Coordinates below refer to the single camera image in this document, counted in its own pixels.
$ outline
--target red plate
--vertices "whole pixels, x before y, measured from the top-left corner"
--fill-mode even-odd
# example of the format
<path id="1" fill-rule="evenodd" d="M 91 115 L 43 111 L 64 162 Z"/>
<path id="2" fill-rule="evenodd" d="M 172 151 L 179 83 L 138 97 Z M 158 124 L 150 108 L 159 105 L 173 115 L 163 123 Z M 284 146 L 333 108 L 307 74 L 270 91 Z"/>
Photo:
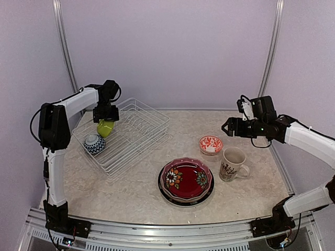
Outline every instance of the red plate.
<path id="1" fill-rule="evenodd" d="M 182 199 L 201 195 L 209 188 L 211 180 L 208 167 L 192 158 L 175 159 L 164 167 L 161 176 L 164 189 Z"/>

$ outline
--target flower pattern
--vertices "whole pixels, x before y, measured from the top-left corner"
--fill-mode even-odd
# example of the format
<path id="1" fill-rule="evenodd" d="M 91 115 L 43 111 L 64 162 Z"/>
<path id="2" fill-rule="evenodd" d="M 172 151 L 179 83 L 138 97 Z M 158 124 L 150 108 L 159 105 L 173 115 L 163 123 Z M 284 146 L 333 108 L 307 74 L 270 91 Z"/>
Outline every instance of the flower pattern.
<path id="1" fill-rule="evenodd" d="M 224 181 L 232 181 L 235 173 L 237 173 L 237 171 L 228 164 L 221 164 L 220 176 Z"/>
<path id="2" fill-rule="evenodd" d="M 198 176 L 196 179 L 197 183 L 201 186 L 201 188 L 204 188 L 207 184 L 206 174 L 203 171 L 201 171 L 197 173 L 197 176 Z"/>
<path id="3" fill-rule="evenodd" d="M 183 173 L 180 173 L 177 170 L 177 167 L 171 168 L 166 174 L 165 182 L 166 182 L 167 188 L 169 188 L 170 186 L 171 187 L 174 186 L 176 189 L 179 189 L 180 181 L 183 180 L 182 175 Z"/>
<path id="4" fill-rule="evenodd" d="M 222 148 L 222 142 L 219 139 L 213 137 L 206 137 L 200 142 L 202 149 L 207 150 L 208 147 L 213 147 L 215 152 L 218 152 Z"/>

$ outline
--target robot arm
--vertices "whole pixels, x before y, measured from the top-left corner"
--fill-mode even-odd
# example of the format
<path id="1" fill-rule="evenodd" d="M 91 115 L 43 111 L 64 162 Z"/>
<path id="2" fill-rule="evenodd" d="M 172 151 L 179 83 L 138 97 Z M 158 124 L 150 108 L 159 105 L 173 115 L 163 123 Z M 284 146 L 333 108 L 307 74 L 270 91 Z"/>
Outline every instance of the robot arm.
<path id="1" fill-rule="evenodd" d="M 43 104 L 40 109 L 39 141 L 43 148 L 44 169 L 47 199 L 43 201 L 47 216 L 46 228 L 65 234 L 86 237 L 91 223 L 68 217 L 68 203 L 63 187 L 63 163 L 71 133 L 68 120 L 91 106 L 93 121 L 119 120 L 118 109 L 111 103 L 121 89 L 115 81 L 107 80 L 103 85 L 88 85 L 78 93 L 58 102 Z"/>
<path id="2" fill-rule="evenodd" d="M 242 118 L 229 118 L 222 126 L 228 136 L 257 138 L 265 136 L 269 141 L 298 147 L 327 163 L 335 169 L 335 140 L 323 135 L 298 120 L 282 115 L 277 116 L 270 96 L 248 100 L 252 115 L 244 109 L 243 97 L 237 102 Z M 292 196 L 279 202 L 272 210 L 270 218 L 251 222 L 253 236 L 259 237 L 294 228 L 294 215 L 302 212 L 319 210 L 335 203 L 335 176 L 332 181 L 312 191 Z"/>

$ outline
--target black cable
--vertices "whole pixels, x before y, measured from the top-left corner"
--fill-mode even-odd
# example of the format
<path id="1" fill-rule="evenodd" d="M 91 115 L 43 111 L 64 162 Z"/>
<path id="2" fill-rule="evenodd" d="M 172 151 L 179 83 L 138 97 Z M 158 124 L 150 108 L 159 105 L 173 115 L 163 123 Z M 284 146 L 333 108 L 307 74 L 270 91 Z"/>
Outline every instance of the black cable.
<path id="1" fill-rule="evenodd" d="M 121 87 L 119 86 L 119 96 L 116 99 L 112 99 L 110 102 L 115 102 L 121 97 Z"/>
<path id="2" fill-rule="evenodd" d="M 270 144 L 267 145 L 267 146 L 256 146 L 254 143 L 253 143 L 253 138 L 251 138 L 251 144 L 256 147 L 256 148 L 269 148 L 271 145 L 272 145 L 272 141 L 270 141 Z"/>
<path id="3" fill-rule="evenodd" d="M 49 196 L 50 196 L 50 195 L 49 195 L 49 184 L 48 184 L 47 181 L 46 181 L 46 185 L 47 185 L 47 204 L 48 204 L 48 203 L 49 203 Z M 47 224 L 48 224 L 48 205 L 47 205 L 47 207 L 45 208 L 45 210 L 46 210 L 46 221 L 47 221 Z M 48 230 L 49 237 L 50 237 L 51 242 L 53 243 L 54 247 L 55 247 L 58 251 L 62 251 L 62 249 L 59 248 L 59 245 L 58 245 L 58 244 L 56 245 L 56 243 L 53 241 L 53 238 L 52 238 L 51 233 L 50 233 L 50 229 L 47 228 L 47 230 Z"/>
<path id="4" fill-rule="evenodd" d="M 243 114 L 244 114 L 244 116 L 246 117 L 246 119 L 249 121 L 250 119 L 249 119 L 248 116 L 245 114 L 244 109 L 243 109 Z"/>
<path id="5" fill-rule="evenodd" d="M 318 131 L 316 131 L 316 130 L 314 130 L 314 129 L 308 127 L 308 126 L 306 126 L 305 124 L 301 123 L 299 120 L 297 120 L 297 119 L 295 119 L 295 118 L 293 118 L 293 117 L 291 117 L 291 116 L 289 116 L 289 115 L 286 115 L 286 114 L 280 114 L 280 115 L 278 116 L 278 118 L 280 118 L 280 117 L 288 117 L 288 118 L 290 118 L 290 119 L 293 119 L 295 122 L 297 122 L 297 123 L 300 124 L 301 126 L 305 127 L 306 129 L 308 129 L 308 130 L 310 130 L 310 131 L 312 131 L 312 132 L 314 132 L 314 133 L 316 133 L 316 134 L 318 134 L 318 135 L 320 135 L 320 136 L 323 136 L 323 137 L 325 137 L 325 138 L 328 138 L 328 139 L 330 139 L 330 140 L 334 140 L 334 141 L 335 141 L 335 138 L 333 138 L 333 137 L 331 137 L 331 136 L 328 136 L 328 135 L 325 135 L 325 134 L 323 134 L 323 133 L 321 133 L 321 132 L 318 132 Z"/>
<path id="6" fill-rule="evenodd" d="M 245 98 L 247 101 L 251 102 L 251 100 L 250 100 L 247 96 L 245 96 L 245 95 L 243 95 L 243 94 L 241 95 L 241 99 L 242 99 L 242 98 Z"/>
<path id="7" fill-rule="evenodd" d="M 54 105 L 54 104 L 63 102 L 63 101 L 65 101 L 65 100 L 69 99 L 69 98 L 72 98 L 72 97 L 78 95 L 79 93 L 81 93 L 83 90 L 84 90 L 84 87 L 80 88 L 80 89 L 78 90 L 77 93 L 74 93 L 74 94 L 70 95 L 69 97 L 66 97 L 66 98 L 64 98 L 64 99 L 61 99 L 61 100 L 59 100 L 59 101 L 56 101 L 56 102 L 54 102 L 54 103 L 52 103 L 52 104 Z"/>
<path id="8" fill-rule="evenodd" d="M 296 235 L 294 236 L 293 240 L 292 240 L 289 244 L 287 244 L 286 246 L 284 246 L 284 247 L 282 247 L 282 248 L 273 248 L 273 247 L 270 247 L 270 248 L 272 248 L 272 249 L 274 249 L 274 250 L 283 250 L 283 249 L 285 249 L 285 248 L 287 248 L 287 247 L 290 247 L 290 246 L 293 244 L 293 242 L 294 242 L 294 241 L 297 239 L 297 237 L 298 237 L 301 222 L 302 222 L 302 214 L 300 214 L 300 216 L 299 216 L 299 224 L 298 224 L 297 233 L 296 233 Z"/>
<path id="9" fill-rule="evenodd" d="M 302 214 L 300 213 L 300 216 L 299 216 L 299 224 L 298 224 L 298 229 L 297 229 L 297 233 L 296 233 L 296 235 L 294 236 L 294 239 L 287 245 L 287 246 L 285 246 L 284 248 L 287 248 L 287 247 L 289 247 L 289 246 L 291 246 L 292 245 L 292 243 L 297 239 L 297 237 L 298 237 L 298 234 L 299 234 L 299 230 L 300 230 L 300 225 L 301 225 L 301 222 L 302 222 Z"/>
<path id="10" fill-rule="evenodd" d="M 42 110 L 42 108 L 38 109 L 38 111 L 33 115 L 31 121 L 30 121 L 30 133 L 33 136 L 33 138 L 41 144 L 41 141 L 35 136 L 34 132 L 32 131 L 32 123 L 34 121 L 34 118 L 37 116 L 37 114 Z"/>

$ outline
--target small bowl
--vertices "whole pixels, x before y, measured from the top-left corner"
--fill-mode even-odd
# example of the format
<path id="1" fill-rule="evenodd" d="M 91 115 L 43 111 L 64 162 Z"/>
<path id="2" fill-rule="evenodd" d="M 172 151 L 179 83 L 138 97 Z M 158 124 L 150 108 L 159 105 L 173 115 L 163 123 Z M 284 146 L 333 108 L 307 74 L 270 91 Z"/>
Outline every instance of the small bowl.
<path id="1" fill-rule="evenodd" d="M 209 156 L 218 154 L 223 146 L 222 140 L 214 135 L 205 135 L 199 140 L 201 152 Z"/>
<path id="2" fill-rule="evenodd" d="M 89 153 L 96 155 L 105 149 L 106 141 L 100 135 L 91 134 L 85 139 L 84 147 Z"/>

